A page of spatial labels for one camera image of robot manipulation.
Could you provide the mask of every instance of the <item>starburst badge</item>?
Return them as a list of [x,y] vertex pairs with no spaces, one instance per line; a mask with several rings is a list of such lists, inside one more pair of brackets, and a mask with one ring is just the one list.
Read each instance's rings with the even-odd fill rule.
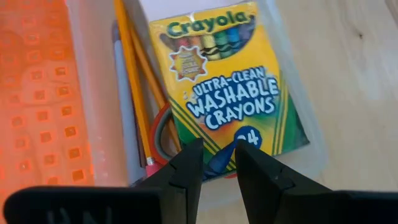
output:
[[181,46],[178,52],[170,54],[170,58],[173,61],[170,71],[177,74],[177,81],[187,79],[195,82],[198,77],[207,75],[207,58],[200,55],[197,46]]

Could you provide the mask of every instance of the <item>crayola crayon box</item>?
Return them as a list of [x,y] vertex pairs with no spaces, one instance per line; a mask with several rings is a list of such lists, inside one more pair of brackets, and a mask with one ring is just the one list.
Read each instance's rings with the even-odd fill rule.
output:
[[308,144],[256,3],[149,27],[180,140],[204,139],[206,179],[235,170],[238,139],[273,156]]

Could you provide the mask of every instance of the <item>yellow pencil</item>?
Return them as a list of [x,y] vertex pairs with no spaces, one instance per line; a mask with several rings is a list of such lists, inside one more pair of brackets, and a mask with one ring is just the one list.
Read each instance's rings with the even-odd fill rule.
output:
[[138,127],[142,138],[142,145],[144,146],[144,152],[147,158],[148,165],[152,165],[149,164],[149,162],[152,159],[152,154],[150,153],[149,137],[148,137],[150,133],[150,126],[149,126],[147,113],[145,110],[144,97],[141,90],[134,47],[130,36],[129,20],[126,15],[126,10],[124,8],[123,0],[114,0],[114,6],[116,10],[116,17],[118,19],[124,56],[126,59],[127,72],[129,74],[129,81],[132,91],[132,100],[134,102],[134,107],[136,109]]
[[[149,83],[149,87],[155,96],[155,101],[157,103],[157,106],[159,107],[159,109],[162,109],[167,102],[166,97],[162,91],[162,87],[158,79],[155,76],[152,66],[150,65],[149,59],[147,58],[147,54],[145,53],[144,48],[142,47],[141,41],[139,40],[139,36],[136,28],[134,27],[133,22],[130,22],[130,33],[142,71],[144,72],[144,75]],[[180,151],[180,141],[173,121],[169,121],[167,127],[170,131],[170,135],[173,139],[175,147],[177,148],[177,151]]]

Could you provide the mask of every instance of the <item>wooden table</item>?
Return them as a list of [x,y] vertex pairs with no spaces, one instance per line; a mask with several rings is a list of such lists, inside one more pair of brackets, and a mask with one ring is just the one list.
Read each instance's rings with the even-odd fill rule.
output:
[[[398,1],[277,2],[328,146],[317,181],[332,189],[397,190]],[[201,212],[198,222],[248,221],[240,201]]]

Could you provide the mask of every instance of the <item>orange plastic tray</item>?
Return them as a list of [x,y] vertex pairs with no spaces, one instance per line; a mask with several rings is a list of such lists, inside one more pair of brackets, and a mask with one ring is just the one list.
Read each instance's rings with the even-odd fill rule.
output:
[[33,185],[94,184],[63,0],[0,0],[0,124],[0,206]]

